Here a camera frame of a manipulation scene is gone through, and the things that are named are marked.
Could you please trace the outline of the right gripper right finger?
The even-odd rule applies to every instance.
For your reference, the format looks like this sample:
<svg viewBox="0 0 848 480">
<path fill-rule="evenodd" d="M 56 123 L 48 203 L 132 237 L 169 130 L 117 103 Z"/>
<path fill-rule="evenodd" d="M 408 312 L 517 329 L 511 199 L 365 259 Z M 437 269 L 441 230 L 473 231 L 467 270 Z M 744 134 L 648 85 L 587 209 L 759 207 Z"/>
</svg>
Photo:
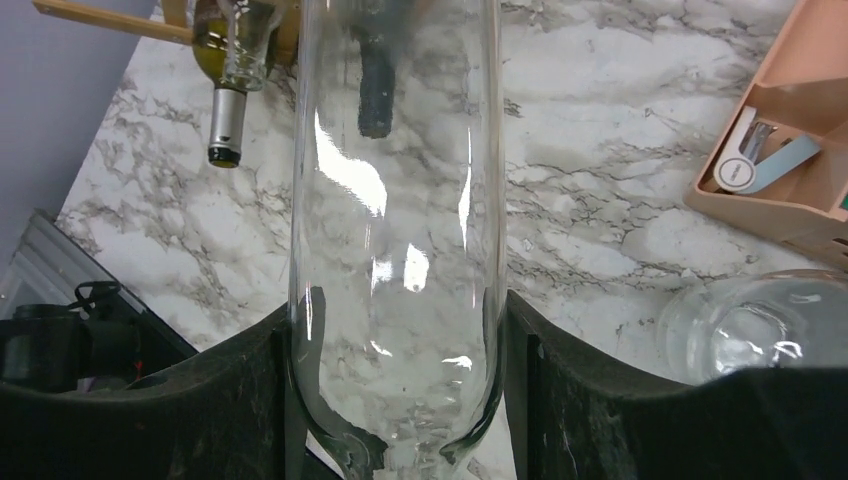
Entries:
<svg viewBox="0 0 848 480">
<path fill-rule="evenodd" d="M 521 479 L 843 479 L 847 373 L 747 369 L 684 385 L 506 299 L 505 402 Z"/>
</svg>

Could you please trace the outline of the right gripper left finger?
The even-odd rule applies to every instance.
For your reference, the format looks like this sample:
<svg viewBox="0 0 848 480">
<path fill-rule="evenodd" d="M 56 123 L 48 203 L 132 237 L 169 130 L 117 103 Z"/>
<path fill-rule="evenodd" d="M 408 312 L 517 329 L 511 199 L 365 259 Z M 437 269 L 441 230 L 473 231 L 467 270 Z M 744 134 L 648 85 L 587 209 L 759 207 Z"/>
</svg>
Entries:
<svg viewBox="0 0 848 480">
<path fill-rule="evenodd" d="M 284 370 L 288 311 L 128 388 L 1 389 L 5 479 L 304 479 Z"/>
</svg>

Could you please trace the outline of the short clear glass jar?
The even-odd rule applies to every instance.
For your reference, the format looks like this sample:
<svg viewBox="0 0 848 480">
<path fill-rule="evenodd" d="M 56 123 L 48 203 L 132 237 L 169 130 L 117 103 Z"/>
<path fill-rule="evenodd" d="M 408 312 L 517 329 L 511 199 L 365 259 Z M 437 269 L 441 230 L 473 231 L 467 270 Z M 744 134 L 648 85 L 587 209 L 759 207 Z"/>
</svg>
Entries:
<svg viewBox="0 0 848 480">
<path fill-rule="evenodd" d="M 656 343 L 690 385 L 748 367 L 847 365 L 847 276 L 784 270 L 684 288 L 662 309 Z"/>
</svg>

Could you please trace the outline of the green bottle brown label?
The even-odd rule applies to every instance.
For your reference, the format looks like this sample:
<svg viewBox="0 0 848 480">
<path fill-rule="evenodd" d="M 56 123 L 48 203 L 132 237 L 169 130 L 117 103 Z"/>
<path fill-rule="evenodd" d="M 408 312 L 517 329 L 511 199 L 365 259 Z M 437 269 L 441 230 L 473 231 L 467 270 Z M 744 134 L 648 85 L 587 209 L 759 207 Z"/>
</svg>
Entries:
<svg viewBox="0 0 848 480">
<path fill-rule="evenodd" d="M 268 77 L 275 63 L 277 30 L 271 36 Z M 192 51 L 199 68 L 214 87 L 208 162 L 218 168 L 232 169 L 239 166 L 242 158 L 246 102 L 251 92 L 235 89 L 221 81 L 227 53 L 226 31 L 226 20 L 217 1 L 196 1 Z"/>
</svg>

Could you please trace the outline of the wooden wine rack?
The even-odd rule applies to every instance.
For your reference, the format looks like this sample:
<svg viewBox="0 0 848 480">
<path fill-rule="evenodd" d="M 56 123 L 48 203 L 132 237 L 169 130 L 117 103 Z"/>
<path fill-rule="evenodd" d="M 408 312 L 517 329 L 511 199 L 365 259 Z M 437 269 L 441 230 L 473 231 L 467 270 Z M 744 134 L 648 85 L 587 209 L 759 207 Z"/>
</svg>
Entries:
<svg viewBox="0 0 848 480">
<path fill-rule="evenodd" d="M 33 6 L 41 13 L 53 17 L 84 23 L 143 37 L 188 45 L 192 37 L 195 1 L 159 1 L 162 20 L 142 18 L 95 7 L 81 1 L 34 0 Z M 276 62 L 285 67 L 297 58 L 300 29 L 300 1 L 289 1 L 276 34 Z"/>
</svg>

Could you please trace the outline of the green bottle navy cream label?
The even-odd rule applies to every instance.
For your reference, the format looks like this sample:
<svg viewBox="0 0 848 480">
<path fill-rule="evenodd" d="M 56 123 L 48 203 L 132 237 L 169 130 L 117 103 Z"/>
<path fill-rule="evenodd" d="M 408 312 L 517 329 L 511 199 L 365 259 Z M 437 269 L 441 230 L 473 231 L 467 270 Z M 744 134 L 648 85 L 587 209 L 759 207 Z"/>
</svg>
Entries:
<svg viewBox="0 0 848 480">
<path fill-rule="evenodd" d="M 392 131 L 396 70 L 408 42 L 414 5 L 406 0 L 350 5 L 349 26 L 359 44 L 362 66 L 358 128 L 366 138 L 385 138 Z"/>
</svg>

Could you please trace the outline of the tall clear glass bottle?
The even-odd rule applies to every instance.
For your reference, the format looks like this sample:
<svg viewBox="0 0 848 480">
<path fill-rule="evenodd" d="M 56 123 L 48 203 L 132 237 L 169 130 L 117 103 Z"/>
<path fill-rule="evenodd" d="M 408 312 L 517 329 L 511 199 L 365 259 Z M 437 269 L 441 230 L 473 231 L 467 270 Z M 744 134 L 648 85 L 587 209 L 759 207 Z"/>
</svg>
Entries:
<svg viewBox="0 0 848 480">
<path fill-rule="evenodd" d="M 289 2 L 218 0 L 217 4 L 227 26 L 221 81 L 241 91 L 259 91 L 268 77 L 271 36 Z"/>
</svg>

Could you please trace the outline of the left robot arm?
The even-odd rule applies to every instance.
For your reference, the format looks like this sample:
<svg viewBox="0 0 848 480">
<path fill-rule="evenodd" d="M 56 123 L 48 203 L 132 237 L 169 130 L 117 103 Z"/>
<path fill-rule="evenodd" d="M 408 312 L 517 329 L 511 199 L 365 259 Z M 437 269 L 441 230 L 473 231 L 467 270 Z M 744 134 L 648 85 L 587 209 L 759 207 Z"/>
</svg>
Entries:
<svg viewBox="0 0 848 480">
<path fill-rule="evenodd" d="M 84 282 L 74 295 L 1 321 L 3 383 L 46 393 L 126 386 L 198 353 L 116 281 Z"/>
</svg>

